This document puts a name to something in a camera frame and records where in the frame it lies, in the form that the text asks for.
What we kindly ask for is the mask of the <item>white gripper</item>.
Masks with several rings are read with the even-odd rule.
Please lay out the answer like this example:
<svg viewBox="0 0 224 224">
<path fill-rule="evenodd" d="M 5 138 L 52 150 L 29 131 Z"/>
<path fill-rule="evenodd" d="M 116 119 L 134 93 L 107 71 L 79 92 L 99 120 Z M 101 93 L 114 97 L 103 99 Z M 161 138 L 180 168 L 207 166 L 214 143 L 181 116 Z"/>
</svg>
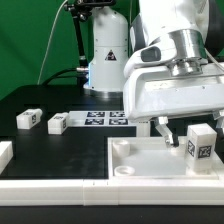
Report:
<svg viewBox="0 0 224 224">
<path fill-rule="evenodd" d="M 224 129 L 224 72 L 214 64 L 203 66 L 202 71 L 201 75 L 172 77 L 166 66 L 136 69 L 123 90 L 126 117 L 133 121 L 155 118 L 155 128 L 167 147 L 179 146 L 178 136 L 167 126 L 167 117 L 215 111 L 216 127 Z"/>
</svg>

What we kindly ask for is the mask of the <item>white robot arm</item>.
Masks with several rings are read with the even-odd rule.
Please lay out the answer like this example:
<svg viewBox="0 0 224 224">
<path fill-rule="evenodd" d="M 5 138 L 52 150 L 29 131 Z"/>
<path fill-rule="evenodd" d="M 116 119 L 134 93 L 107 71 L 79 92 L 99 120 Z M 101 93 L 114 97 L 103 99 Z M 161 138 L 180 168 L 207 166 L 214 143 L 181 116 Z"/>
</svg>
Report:
<svg viewBox="0 0 224 224">
<path fill-rule="evenodd" d="M 224 109 L 224 17 L 216 0 L 139 0 L 131 24 L 112 11 L 113 0 L 94 4 L 94 57 L 86 91 L 123 95 L 126 117 L 154 120 L 170 145 L 177 140 L 162 122 Z"/>
</svg>

